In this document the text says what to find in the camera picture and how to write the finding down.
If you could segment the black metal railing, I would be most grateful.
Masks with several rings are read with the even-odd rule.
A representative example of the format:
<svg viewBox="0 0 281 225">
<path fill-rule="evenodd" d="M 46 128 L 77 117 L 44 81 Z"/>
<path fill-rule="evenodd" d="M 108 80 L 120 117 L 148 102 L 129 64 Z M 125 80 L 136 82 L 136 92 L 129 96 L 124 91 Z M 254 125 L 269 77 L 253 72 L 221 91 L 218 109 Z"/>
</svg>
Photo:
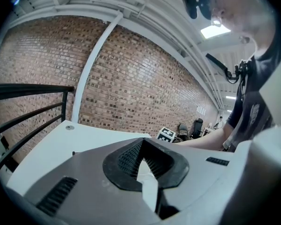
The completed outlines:
<svg viewBox="0 0 281 225">
<path fill-rule="evenodd" d="M 17 98 L 23 96 L 30 95 L 38 95 L 38 94 L 49 94 L 49 93 L 62 93 L 62 101 L 59 103 L 55 103 L 53 105 L 49 105 L 38 110 L 26 113 L 22 116 L 14 118 L 4 124 L 0 125 L 0 134 L 11 127 L 30 119 L 36 115 L 39 115 L 43 112 L 46 112 L 50 109 L 61 107 L 61 114 L 52 118 L 45 124 L 33 130 L 31 133 L 22 138 L 18 143 L 16 143 L 12 149 L 7 151 L 0 159 L 0 170 L 6 164 L 6 162 L 23 146 L 25 145 L 31 138 L 40 133 L 43 129 L 47 128 L 49 125 L 54 123 L 57 120 L 65 121 L 66 120 L 66 105 L 67 105 L 67 96 L 69 92 L 74 92 L 73 86 L 60 86 L 60 85 L 47 85 L 47 84 L 19 84 L 19 83 L 7 83 L 0 84 L 0 100 Z"/>
</svg>

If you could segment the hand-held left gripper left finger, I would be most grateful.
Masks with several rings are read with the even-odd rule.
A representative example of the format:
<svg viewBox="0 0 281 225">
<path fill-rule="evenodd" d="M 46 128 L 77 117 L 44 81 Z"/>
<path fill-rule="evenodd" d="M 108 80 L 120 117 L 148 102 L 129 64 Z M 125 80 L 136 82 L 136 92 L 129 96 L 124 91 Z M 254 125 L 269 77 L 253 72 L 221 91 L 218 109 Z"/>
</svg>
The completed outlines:
<svg viewBox="0 0 281 225">
<path fill-rule="evenodd" d="M 160 218 L 143 200 L 137 181 L 148 139 L 79 152 L 36 181 L 25 194 L 65 225 L 152 225 Z"/>
</svg>

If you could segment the white table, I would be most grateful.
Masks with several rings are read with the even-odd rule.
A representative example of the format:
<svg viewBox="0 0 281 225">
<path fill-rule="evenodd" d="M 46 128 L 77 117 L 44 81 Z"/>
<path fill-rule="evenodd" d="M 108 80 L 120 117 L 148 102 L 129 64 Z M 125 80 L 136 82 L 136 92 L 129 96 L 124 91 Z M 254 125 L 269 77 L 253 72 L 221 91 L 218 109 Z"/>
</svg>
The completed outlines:
<svg viewBox="0 0 281 225">
<path fill-rule="evenodd" d="M 7 187 L 20 195 L 42 176 L 72 156 L 112 143 L 151 136 L 147 133 L 129 133 L 90 127 L 68 120 L 56 126 L 23 159 L 7 182 Z"/>
</svg>

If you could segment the black office chair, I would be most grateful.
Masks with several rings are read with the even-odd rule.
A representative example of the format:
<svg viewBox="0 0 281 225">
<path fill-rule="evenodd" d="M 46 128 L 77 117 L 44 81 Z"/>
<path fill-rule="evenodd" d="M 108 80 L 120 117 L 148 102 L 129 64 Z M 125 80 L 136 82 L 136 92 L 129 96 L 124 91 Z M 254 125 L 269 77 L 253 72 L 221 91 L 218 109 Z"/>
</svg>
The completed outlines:
<svg viewBox="0 0 281 225">
<path fill-rule="evenodd" d="M 201 136 L 201 129 L 202 129 L 202 125 L 203 125 L 203 120 L 201 118 L 198 118 L 197 120 L 195 120 L 195 123 L 194 123 L 194 131 L 192 133 L 192 138 L 193 139 L 197 139 L 197 138 L 200 138 Z"/>
</svg>

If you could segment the white wall pipe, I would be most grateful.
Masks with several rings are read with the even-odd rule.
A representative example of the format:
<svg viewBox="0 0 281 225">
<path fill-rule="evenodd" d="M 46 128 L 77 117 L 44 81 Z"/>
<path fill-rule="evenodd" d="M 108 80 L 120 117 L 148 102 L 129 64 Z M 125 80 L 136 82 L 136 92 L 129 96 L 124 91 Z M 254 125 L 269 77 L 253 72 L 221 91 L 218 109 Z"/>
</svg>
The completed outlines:
<svg viewBox="0 0 281 225">
<path fill-rule="evenodd" d="M 74 97 L 74 103 L 73 103 L 73 109 L 72 109 L 72 117 L 71 121 L 74 123 L 78 123 L 79 120 L 79 111 L 81 107 L 81 101 L 82 101 L 82 95 L 84 92 L 84 88 L 87 83 L 88 76 L 90 74 L 91 68 L 94 64 L 94 61 L 96 60 L 96 57 L 98 56 L 103 44 L 105 43 L 108 36 L 111 34 L 111 32 L 114 30 L 116 25 L 119 23 L 119 21 L 123 18 L 123 13 L 118 11 L 117 16 L 111 21 L 111 23 L 108 25 L 108 27 L 104 30 L 98 41 L 96 42 L 95 46 L 93 47 L 87 62 L 83 68 L 83 71 L 81 73 L 81 76 L 78 81 L 78 85 L 75 92 Z"/>
</svg>

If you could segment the ceiling light panel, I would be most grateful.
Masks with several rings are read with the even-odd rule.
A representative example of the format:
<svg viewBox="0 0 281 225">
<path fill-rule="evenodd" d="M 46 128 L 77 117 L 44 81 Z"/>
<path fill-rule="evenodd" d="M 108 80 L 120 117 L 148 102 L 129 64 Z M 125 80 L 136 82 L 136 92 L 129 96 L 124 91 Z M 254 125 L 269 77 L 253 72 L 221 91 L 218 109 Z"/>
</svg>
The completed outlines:
<svg viewBox="0 0 281 225">
<path fill-rule="evenodd" d="M 206 28 L 203 28 L 200 32 L 205 39 L 209 39 L 222 34 L 230 33 L 231 30 L 221 24 L 220 26 L 210 25 Z"/>
</svg>

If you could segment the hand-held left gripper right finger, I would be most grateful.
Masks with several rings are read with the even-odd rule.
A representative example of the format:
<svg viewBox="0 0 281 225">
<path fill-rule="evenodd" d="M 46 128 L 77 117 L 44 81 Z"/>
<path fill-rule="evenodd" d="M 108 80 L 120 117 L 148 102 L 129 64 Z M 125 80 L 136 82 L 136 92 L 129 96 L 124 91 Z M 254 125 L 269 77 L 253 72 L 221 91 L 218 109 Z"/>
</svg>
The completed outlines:
<svg viewBox="0 0 281 225">
<path fill-rule="evenodd" d="M 233 192 L 224 187 L 234 153 L 180 146 L 145 138 L 162 161 L 157 178 L 160 211 L 144 208 L 147 220 L 220 220 Z"/>
</svg>

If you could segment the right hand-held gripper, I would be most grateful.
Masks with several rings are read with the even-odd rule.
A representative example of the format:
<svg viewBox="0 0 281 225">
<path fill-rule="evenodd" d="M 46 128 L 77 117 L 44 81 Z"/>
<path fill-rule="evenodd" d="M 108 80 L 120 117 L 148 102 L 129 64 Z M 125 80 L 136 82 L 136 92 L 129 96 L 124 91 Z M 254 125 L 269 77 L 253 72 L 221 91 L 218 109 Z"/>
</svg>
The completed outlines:
<svg viewBox="0 0 281 225">
<path fill-rule="evenodd" d="M 165 142 L 172 143 L 176 137 L 176 132 L 163 127 L 157 134 L 157 139 Z"/>
</svg>

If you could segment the person's torso in dark shirt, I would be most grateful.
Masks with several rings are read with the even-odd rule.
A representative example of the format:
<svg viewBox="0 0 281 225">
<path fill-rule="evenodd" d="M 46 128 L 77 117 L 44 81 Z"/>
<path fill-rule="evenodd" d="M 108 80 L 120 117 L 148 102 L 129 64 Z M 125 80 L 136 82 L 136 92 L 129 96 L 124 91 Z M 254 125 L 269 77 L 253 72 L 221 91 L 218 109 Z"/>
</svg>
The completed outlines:
<svg viewBox="0 0 281 225">
<path fill-rule="evenodd" d="M 259 90 L 276 70 L 280 61 L 280 38 L 273 41 L 262 56 L 250 58 L 252 73 L 240 82 L 234 109 L 227 119 L 227 124 L 234 129 L 223 144 L 228 151 L 234 152 L 239 143 L 252 139 L 274 125 L 272 115 Z"/>
</svg>

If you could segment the person's right forearm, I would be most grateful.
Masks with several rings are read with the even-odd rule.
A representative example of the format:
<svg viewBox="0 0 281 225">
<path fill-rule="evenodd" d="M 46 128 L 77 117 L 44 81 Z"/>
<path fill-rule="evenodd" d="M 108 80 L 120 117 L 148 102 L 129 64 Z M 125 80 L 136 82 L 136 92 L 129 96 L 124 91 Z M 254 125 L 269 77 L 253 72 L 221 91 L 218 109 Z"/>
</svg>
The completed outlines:
<svg viewBox="0 0 281 225">
<path fill-rule="evenodd" d="M 220 150 L 233 130 L 231 125 L 225 124 L 222 128 L 215 130 L 208 135 L 193 140 L 178 142 L 176 145 L 205 150 Z"/>
</svg>

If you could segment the black chest-mounted monitor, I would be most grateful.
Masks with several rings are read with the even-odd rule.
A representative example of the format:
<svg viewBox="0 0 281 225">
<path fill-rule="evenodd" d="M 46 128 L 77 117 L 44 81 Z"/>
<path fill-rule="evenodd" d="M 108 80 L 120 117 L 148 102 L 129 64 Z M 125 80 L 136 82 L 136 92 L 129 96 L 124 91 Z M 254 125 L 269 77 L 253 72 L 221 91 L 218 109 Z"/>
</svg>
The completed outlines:
<svg viewBox="0 0 281 225">
<path fill-rule="evenodd" d="M 211 65 L 217 71 L 218 74 L 220 74 L 223 77 L 226 76 L 226 72 L 228 71 L 228 68 L 223 63 L 221 63 L 217 58 L 215 58 L 209 53 L 206 54 L 206 58 L 210 61 Z"/>
</svg>

